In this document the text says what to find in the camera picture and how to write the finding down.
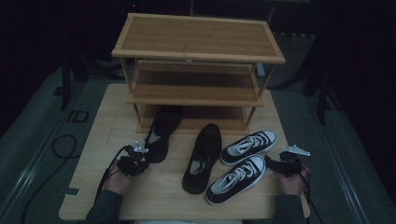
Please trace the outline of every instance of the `shoe rack shelf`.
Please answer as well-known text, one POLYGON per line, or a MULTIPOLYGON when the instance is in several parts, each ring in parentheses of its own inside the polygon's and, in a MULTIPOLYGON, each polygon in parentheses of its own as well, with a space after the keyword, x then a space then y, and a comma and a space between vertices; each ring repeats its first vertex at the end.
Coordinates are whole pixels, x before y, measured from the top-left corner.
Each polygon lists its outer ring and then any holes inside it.
POLYGON ((224 134, 247 134, 275 64, 285 62, 265 21, 134 13, 112 55, 120 57, 139 133, 161 105, 183 105, 177 133, 214 122, 224 134), (132 78, 125 58, 135 59, 132 78), (261 85, 256 63, 270 65, 261 85))

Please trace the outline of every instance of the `floor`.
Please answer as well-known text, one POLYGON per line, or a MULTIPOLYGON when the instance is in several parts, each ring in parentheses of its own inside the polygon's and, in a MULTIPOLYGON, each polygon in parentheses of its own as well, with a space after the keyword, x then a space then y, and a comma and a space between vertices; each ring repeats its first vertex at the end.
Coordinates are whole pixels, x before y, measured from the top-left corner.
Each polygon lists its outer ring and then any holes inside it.
MULTIPOLYGON (((313 39, 277 35, 276 41, 287 63, 276 68, 270 86, 296 74, 313 39)), ((59 219, 58 211, 78 159, 65 161, 55 154, 82 151, 106 86, 123 80, 95 73, 87 83, 73 79, 72 101, 60 111, 62 97, 53 92, 62 85, 61 74, 59 69, 47 78, 1 138, 0 223, 76 223, 59 219), (77 111, 88 112, 88 119, 70 120, 71 113, 77 111), (74 135, 77 144, 74 146, 71 138, 55 142, 65 134, 74 135)), ((318 97, 302 94, 304 82, 272 94, 288 142, 312 154, 302 161, 312 171, 312 200, 320 217, 324 223, 396 223, 395 206, 348 117, 328 100, 327 125, 322 126, 316 116, 318 97)), ((313 211, 310 219, 319 223, 313 211)), ((252 222, 266 224, 271 219, 252 222)))

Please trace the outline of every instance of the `human arm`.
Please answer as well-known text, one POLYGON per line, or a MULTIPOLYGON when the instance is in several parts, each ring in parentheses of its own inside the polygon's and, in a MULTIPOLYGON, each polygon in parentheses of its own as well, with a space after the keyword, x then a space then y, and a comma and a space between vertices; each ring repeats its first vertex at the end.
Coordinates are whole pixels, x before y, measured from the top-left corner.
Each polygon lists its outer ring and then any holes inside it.
POLYGON ((117 165, 113 165, 102 191, 81 224, 119 223, 123 198, 132 187, 135 178, 125 176, 117 165))
POLYGON ((279 181, 280 195, 276 196, 276 210, 273 224, 303 224, 306 223, 301 202, 301 194, 305 187, 303 178, 309 170, 304 168, 301 175, 285 177, 275 173, 279 181))

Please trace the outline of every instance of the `wire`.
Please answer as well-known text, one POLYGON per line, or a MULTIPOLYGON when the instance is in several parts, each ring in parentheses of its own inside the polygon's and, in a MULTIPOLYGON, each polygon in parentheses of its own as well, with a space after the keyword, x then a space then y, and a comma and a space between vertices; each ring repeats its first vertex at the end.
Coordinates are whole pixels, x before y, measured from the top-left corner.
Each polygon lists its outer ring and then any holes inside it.
POLYGON ((100 192, 102 191, 103 185, 105 184, 105 181, 109 178, 108 172, 110 172, 111 167, 113 166, 114 162, 116 161, 117 157, 121 154, 121 152, 125 149, 126 147, 122 147, 119 152, 117 152, 116 156, 113 158, 113 160, 111 161, 111 163, 108 165, 107 169, 105 170, 105 172, 103 173, 102 179, 99 183, 98 189, 96 191, 96 196, 95 196, 95 200, 98 198, 100 192))
MULTIPOLYGON (((293 159, 290 157, 289 154, 286 154, 285 161, 289 165, 293 166, 294 168, 299 168, 300 169, 300 167, 297 167, 297 164, 295 164, 293 162, 293 159)), ((312 209, 314 209, 314 212, 317 215, 317 217, 319 219, 319 222, 321 224, 323 224, 324 223, 323 219, 321 218, 321 216, 320 216, 320 214, 318 212, 318 209, 315 207, 314 203, 311 200, 311 185, 309 184, 309 181, 311 180, 311 175, 309 174, 308 170, 304 166, 301 165, 301 167, 306 171, 307 176, 308 176, 308 179, 306 179, 301 173, 298 174, 301 177, 301 179, 304 181, 304 183, 305 183, 304 195, 305 195, 306 201, 308 203, 308 206, 311 206, 312 209)), ((306 222, 309 224, 310 223, 310 218, 308 218, 306 220, 306 222)))
POLYGON ((52 149, 52 152, 55 154, 55 156, 57 156, 57 157, 59 157, 59 158, 61 158, 61 159, 64 159, 64 161, 63 161, 62 164, 61 164, 60 166, 58 166, 58 168, 56 168, 56 170, 55 170, 55 171, 54 171, 54 172, 53 172, 53 173, 41 184, 41 185, 40 185, 40 187, 38 187, 38 189, 35 191, 35 193, 29 198, 27 204, 25 205, 25 207, 24 207, 24 209, 23 209, 23 213, 22 213, 22 216, 21 216, 21 223, 22 223, 22 224, 25 223, 26 215, 27 215, 27 211, 28 211, 28 209, 29 209, 29 206, 30 206, 31 202, 33 201, 33 199, 35 198, 35 196, 38 194, 38 192, 44 188, 44 186, 56 175, 56 173, 58 173, 58 172, 61 170, 61 168, 62 168, 70 159, 78 158, 78 157, 80 156, 80 155, 73 156, 73 154, 75 153, 75 151, 76 151, 76 149, 77 149, 77 138, 76 138, 75 136, 71 135, 71 134, 62 135, 62 136, 56 138, 55 140, 53 140, 51 149, 52 149), (70 153, 69 153, 67 156, 61 156, 61 155, 59 155, 59 154, 56 152, 55 145, 56 145, 56 143, 57 143, 59 140, 61 140, 62 138, 65 138, 65 137, 70 137, 70 138, 73 140, 74 144, 73 144, 72 150, 70 151, 70 153))

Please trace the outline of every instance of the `black sneaker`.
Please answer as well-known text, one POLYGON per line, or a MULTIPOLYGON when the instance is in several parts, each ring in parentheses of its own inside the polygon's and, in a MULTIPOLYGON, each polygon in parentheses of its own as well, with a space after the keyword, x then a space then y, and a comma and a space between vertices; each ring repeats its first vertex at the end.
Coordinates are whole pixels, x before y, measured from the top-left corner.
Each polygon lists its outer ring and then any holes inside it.
POLYGON ((210 172, 219 159, 221 134, 216 124, 206 125, 195 140, 189 166, 183 175, 182 187, 188 193, 200 194, 209 183, 210 172))
POLYGON ((244 158, 257 153, 269 152, 277 141, 277 135, 271 130, 261 130, 232 143, 224 148, 220 155, 223 164, 234 166, 244 158))
POLYGON ((222 205, 237 193, 256 185, 265 172, 265 160, 258 155, 250 156, 213 183, 206 191, 210 205, 222 205))
POLYGON ((181 122, 180 105, 163 105, 155 115, 154 121, 145 139, 148 149, 148 161, 157 163, 166 158, 169 148, 169 137, 181 122))

